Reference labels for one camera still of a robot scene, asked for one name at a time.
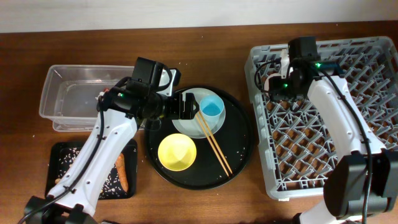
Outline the blue cup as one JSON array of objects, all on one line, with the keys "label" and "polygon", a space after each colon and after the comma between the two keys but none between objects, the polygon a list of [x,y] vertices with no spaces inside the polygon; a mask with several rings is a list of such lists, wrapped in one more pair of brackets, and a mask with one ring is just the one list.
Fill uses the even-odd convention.
[{"label": "blue cup", "polygon": [[218,95],[205,96],[200,101],[200,111],[209,118],[219,117],[224,111],[224,102]]}]

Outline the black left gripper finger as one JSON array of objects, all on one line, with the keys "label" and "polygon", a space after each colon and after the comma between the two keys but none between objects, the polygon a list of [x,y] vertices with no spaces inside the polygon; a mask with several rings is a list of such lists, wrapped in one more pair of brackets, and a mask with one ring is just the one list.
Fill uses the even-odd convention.
[{"label": "black left gripper finger", "polygon": [[184,113],[197,114],[200,107],[193,93],[186,93],[184,100]]},{"label": "black left gripper finger", "polygon": [[195,111],[184,111],[182,113],[182,119],[183,120],[189,120],[189,119],[193,119],[196,115]]}]

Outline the yellow bowl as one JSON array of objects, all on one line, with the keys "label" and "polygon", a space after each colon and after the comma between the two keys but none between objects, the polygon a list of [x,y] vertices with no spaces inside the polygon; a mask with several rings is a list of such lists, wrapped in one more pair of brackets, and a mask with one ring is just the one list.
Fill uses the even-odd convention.
[{"label": "yellow bowl", "polygon": [[174,172],[188,169],[197,157],[197,147],[187,135],[175,133],[159,144],[158,158],[162,166]]}]

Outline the pink cup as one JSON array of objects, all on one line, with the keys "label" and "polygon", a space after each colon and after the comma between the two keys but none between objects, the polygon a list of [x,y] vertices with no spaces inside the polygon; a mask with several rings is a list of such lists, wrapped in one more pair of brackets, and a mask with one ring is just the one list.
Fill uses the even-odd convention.
[{"label": "pink cup", "polygon": [[284,89],[284,79],[279,73],[269,75],[264,83],[266,93],[275,93]]}]

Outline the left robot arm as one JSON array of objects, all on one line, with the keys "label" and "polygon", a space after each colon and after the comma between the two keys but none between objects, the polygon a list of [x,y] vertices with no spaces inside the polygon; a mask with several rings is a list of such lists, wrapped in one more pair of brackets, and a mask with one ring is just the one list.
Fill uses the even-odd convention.
[{"label": "left robot arm", "polygon": [[31,197],[20,223],[94,223],[101,189],[143,122],[193,119],[193,94],[174,93],[181,73],[139,57],[131,76],[98,95],[95,126],[72,166],[45,198]]}]

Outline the orange carrot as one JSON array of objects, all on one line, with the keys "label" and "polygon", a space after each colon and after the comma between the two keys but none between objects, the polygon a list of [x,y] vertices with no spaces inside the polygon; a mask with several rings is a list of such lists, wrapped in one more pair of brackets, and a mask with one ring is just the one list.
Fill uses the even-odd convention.
[{"label": "orange carrot", "polygon": [[122,189],[127,192],[129,189],[128,181],[127,181],[127,175],[126,175],[126,168],[125,168],[125,161],[124,161],[124,155],[123,153],[120,153],[118,158],[116,159],[115,162],[116,170],[118,172],[119,180],[121,183]]}]

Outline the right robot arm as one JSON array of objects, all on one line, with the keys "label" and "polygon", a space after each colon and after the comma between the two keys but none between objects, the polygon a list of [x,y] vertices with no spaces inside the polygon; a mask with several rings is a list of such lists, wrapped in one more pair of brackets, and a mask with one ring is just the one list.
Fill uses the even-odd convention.
[{"label": "right robot arm", "polygon": [[322,60],[314,37],[288,43],[288,63],[266,80],[271,101],[308,99],[335,146],[338,164],[323,186],[323,200],[294,223],[366,223],[390,212],[397,200],[397,152],[372,132],[349,92],[337,61]]}]

